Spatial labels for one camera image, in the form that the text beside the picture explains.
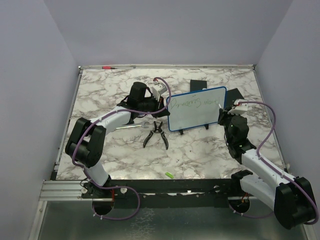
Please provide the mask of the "green marker cap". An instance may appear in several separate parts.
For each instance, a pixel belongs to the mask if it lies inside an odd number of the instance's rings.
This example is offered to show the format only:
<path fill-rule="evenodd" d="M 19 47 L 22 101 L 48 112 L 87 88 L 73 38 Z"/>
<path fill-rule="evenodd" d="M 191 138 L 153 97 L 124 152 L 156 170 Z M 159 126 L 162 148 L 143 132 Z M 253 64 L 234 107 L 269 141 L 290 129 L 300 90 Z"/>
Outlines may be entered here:
<path fill-rule="evenodd" d="M 174 176 L 173 176 L 171 173 L 169 173 L 169 172 L 166 172 L 165 175 L 166 175 L 167 177 L 171 178 L 171 179 L 174 178 Z"/>

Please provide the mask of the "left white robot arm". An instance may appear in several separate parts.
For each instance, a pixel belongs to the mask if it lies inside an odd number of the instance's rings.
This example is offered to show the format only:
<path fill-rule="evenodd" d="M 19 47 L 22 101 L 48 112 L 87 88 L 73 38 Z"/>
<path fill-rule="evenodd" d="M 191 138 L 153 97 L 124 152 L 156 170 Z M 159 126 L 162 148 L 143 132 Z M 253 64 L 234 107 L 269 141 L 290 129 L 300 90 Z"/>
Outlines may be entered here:
<path fill-rule="evenodd" d="M 169 101 L 165 101 L 162 95 L 170 93 L 171 89 L 161 77 L 155 77 L 153 81 L 152 87 L 143 82 L 134 82 L 129 95 L 110 112 L 92 119 L 81 117 L 74 124 L 65 153 L 71 157 L 75 166 L 82 168 L 94 184 L 94 193 L 101 198 L 106 197 L 111 190 L 111 176 L 100 161 L 106 135 L 118 127 L 131 124 L 136 118 L 150 115 L 157 119 L 170 115 Z"/>

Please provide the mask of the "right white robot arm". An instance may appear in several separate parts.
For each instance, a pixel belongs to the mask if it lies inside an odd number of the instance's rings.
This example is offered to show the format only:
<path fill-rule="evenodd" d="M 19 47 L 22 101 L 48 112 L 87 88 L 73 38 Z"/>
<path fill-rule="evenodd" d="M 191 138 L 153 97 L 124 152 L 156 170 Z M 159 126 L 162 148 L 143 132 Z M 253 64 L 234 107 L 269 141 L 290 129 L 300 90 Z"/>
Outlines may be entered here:
<path fill-rule="evenodd" d="M 248 139 L 248 120 L 242 116 L 248 102 L 238 99 L 234 105 L 220 108 L 218 124 L 224 128 L 224 139 L 229 154 L 249 171 L 233 175 L 229 189 L 240 196 L 244 192 L 267 205 L 277 221 L 285 228 L 313 225 L 320 219 L 310 182 L 280 169 L 260 153 Z"/>

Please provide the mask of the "blue framed whiteboard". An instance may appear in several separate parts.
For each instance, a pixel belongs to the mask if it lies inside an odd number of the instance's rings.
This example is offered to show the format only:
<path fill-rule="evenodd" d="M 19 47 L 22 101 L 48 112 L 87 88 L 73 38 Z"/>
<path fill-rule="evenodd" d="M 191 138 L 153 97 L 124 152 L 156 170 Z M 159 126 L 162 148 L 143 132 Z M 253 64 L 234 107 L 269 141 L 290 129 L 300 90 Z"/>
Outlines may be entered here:
<path fill-rule="evenodd" d="M 168 130 L 175 132 L 217 123 L 218 104 L 225 106 L 226 93 L 227 88 L 220 86 L 168 97 Z"/>

